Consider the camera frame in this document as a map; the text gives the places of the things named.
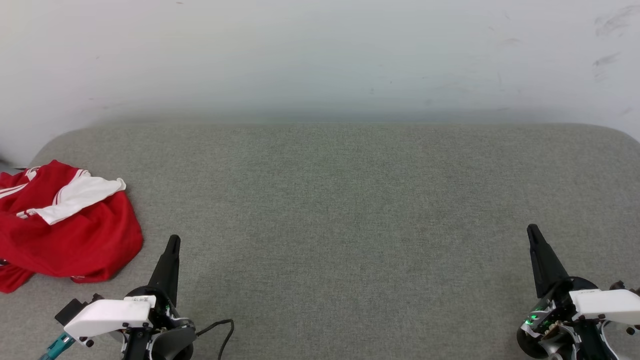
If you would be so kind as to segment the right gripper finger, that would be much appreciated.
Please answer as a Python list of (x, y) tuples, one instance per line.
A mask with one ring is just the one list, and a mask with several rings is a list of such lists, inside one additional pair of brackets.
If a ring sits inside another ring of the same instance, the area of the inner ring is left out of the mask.
[(537, 224), (529, 224), (526, 232), (530, 245), (535, 292), (537, 298), (542, 299), (556, 283), (567, 280), (569, 274)]

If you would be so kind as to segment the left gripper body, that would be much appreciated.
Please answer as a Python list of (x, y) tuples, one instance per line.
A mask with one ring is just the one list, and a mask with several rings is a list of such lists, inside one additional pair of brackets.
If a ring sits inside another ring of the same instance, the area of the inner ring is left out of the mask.
[(78, 344), (91, 347), (95, 337), (121, 342), (122, 360), (191, 360), (197, 339), (194, 322), (179, 316), (162, 294), (146, 286), (121, 300), (95, 301), (64, 326)]

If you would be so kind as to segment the red white basketball jersey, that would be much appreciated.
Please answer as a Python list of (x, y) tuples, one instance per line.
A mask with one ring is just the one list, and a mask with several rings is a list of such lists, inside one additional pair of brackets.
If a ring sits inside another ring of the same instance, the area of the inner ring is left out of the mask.
[(56, 160), (0, 172), (0, 293), (37, 274), (77, 284), (114, 278), (144, 243), (126, 187)]

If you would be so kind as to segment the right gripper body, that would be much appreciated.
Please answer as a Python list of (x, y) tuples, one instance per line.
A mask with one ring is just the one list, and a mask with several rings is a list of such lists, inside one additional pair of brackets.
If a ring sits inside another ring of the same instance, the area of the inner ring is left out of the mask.
[(578, 276), (556, 283), (526, 315), (516, 340), (537, 360), (622, 360), (607, 340), (606, 326), (618, 323), (640, 334), (640, 296), (601, 290)]

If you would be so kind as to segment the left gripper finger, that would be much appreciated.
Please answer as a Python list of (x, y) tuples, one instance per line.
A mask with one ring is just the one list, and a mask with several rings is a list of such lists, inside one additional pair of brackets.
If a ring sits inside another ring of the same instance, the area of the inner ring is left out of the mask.
[(177, 234), (170, 235), (148, 282), (151, 292), (157, 297), (162, 294), (172, 306), (178, 305), (180, 247), (181, 238)]

